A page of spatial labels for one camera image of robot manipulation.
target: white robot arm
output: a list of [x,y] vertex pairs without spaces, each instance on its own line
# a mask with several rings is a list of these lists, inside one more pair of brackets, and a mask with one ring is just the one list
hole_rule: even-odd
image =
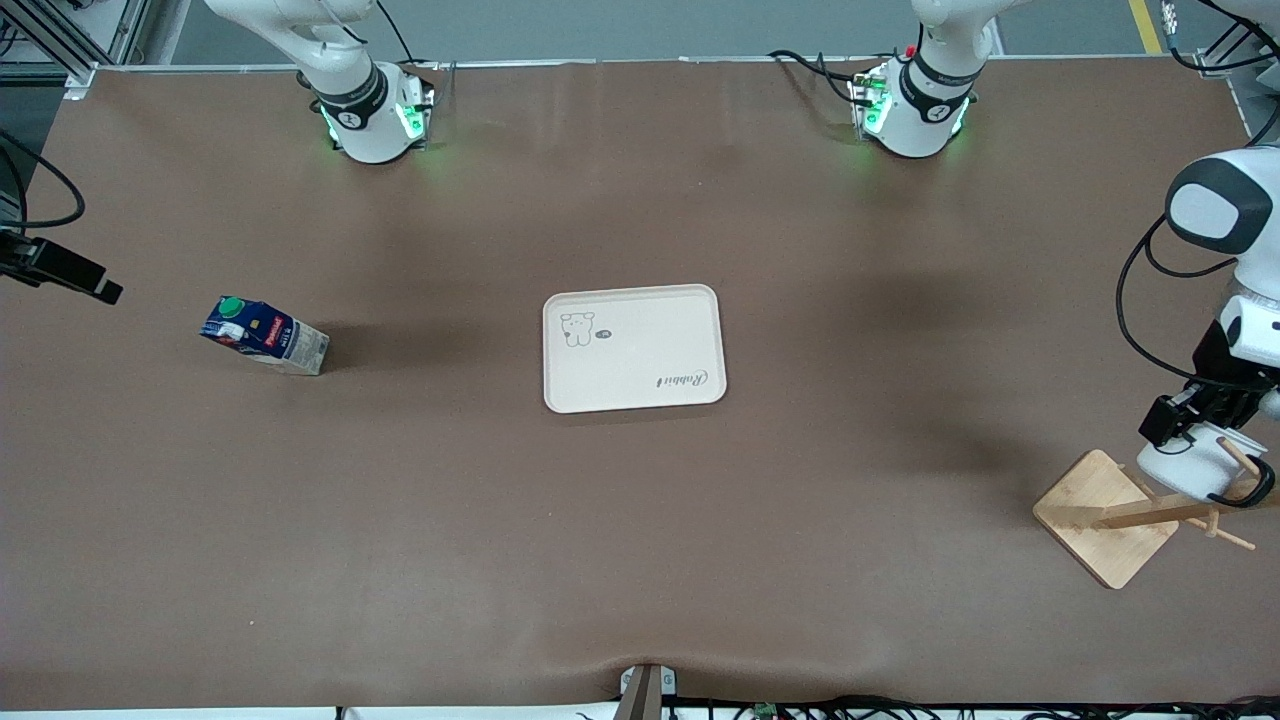
[[960,131],[996,42],[995,18],[1030,0],[911,0],[920,46],[851,83],[854,123],[888,150],[925,158]]
[[[1156,400],[1139,433],[1138,466],[1160,483],[1206,502],[1261,502],[1275,471],[1266,448],[1239,429],[1262,410],[1280,419],[1280,147],[1262,145],[1196,160],[1165,200],[1183,240],[1236,259],[1230,297],[1192,355],[1183,392]],[[1244,498],[1225,491],[1243,469],[1219,443],[1229,439],[1262,471]]]
[[375,0],[205,0],[297,63],[334,142],[361,163],[387,163],[426,138],[434,90],[392,63],[374,63],[344,32]]

